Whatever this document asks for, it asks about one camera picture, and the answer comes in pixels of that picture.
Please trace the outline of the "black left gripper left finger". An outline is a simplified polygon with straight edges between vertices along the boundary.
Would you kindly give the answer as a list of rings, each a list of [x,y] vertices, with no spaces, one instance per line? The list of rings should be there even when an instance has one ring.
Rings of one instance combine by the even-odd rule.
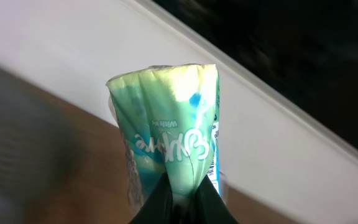
[[[167,173],[159,179],[152,193],[129,224],[170,224],[172,190]]]

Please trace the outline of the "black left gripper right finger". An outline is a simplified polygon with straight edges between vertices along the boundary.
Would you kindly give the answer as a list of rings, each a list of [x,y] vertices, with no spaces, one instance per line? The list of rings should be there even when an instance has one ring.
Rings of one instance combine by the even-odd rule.
[[[197,224],[238,224],[206,175],[195,193]]]

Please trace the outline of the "teal candy pouch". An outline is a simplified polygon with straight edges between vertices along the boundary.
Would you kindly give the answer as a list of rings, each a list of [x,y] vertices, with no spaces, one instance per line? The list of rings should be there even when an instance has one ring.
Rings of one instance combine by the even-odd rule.
[[[162,175],[188,206],[204,178],[220,191],[219,72],[214,64],[159,65],[107,81],[129,174],[128,201],[141,210]]]

